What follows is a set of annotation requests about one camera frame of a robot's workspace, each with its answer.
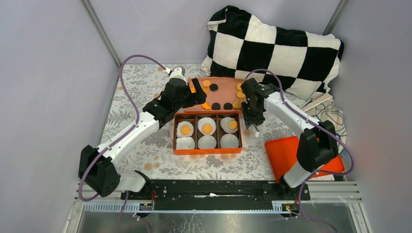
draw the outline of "floral tablecloth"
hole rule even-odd
[[[178,64],[169,64],[173,68]],[[204,77],[200,64],[186,64],[186,77]],[[130,64],[123,70],[125,86],[141,110],[157,97],[169,77],[157,65]],[[305,101],[286,93],[295,105]],[[269,140],[293,136],[293,132],[277,117],[264,114],[266,120],[259,126],[260,136],[254,137],[244,122],[240,124],[243,149],[239,154],[218,155],[174,155],[172,151],[173,122],[144,139],[119,164],[120,170],[140,170],[152,179],[220,179],[220,180],[273,180],[273,172],[266,155],[264,143]],[[135,111],[127,99],[120,82],[113,98],[102,142],[115,136],[136,118]],[[316,178],[333,180],[332,176]]]

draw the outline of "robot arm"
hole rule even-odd
[[[83,176],[91,162],[104,152],[85,178],[85,183],[101,197],[110,195],[115,190],[130,190],[138,192],[146,180],[139,172],[116,171],[115,165],[140,143],[144,138],[158,131],[181,108],[192,107],[206,101],[206,94],[199,81],[193,79],[195,92],[192,93],[184,77],[184,69],[176,67],[170,73],[170,79],[165,90],[158,98],[146,104],[140,113],[138,122],[134,120],[128,127],[105,143],[93,148],[86,146],[80,157],[79,178]]]
[[[337,142],[292,112],[284,101],[312,122],[318,122],[318,120],[307,115],[287,99],[282,101],[279,89],[273,84],[260,86],[255,79],[248,79],[241,85],[241,88],[246,95],[246,102],[242,103],[246,128],[252,127],[255,135],[258,135],[257,126],[265,120],[263,112],[268,111],[284,122],[299,138],[296,155],[298,161],[279,181],[285,187],[296,188],[312,172],[338,156]],[[331,122],[325,121],[318,124],[335,134],[335,127]]]

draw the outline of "glass panel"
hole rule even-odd
[[[318,217],[333,224],[339,233],[356,232],[350,209],[344,203],[304,204],[308,216]],[[118,213],[84,212],[79,233],[116,232]],[[145,217],[152,233],[318,233],[306,219],[273,221],[278,214],[160,214]],[[319,223],[327,231],[331,228]],[[124,213],[120,222],[121,233],[145,233],[142,221]]]

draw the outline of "gray wall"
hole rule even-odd
[[[61,232],[116,68],[80,1],[0,0],[0,228]]]
[[[412,1],[353,0],[334,34],[345,42],[333,83],[375,233],[411,232]]]
[[[339,0],[91,0],[121,60],[145,54],[161,62],[201,62],[207,22],[234,5],[263,23],[322,33]]]

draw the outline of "black checkered pillow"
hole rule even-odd
[[[244,79],[265,68],[279,76],[285,91],[304,100],[316,91],[328,92],[327,84],[338,75],[343,42],[332,34],[269,26],[234,6],[216,12],[207,26],[210,43],[202,63],[207,75]],[[251,77],[278,85],[264,72]]]

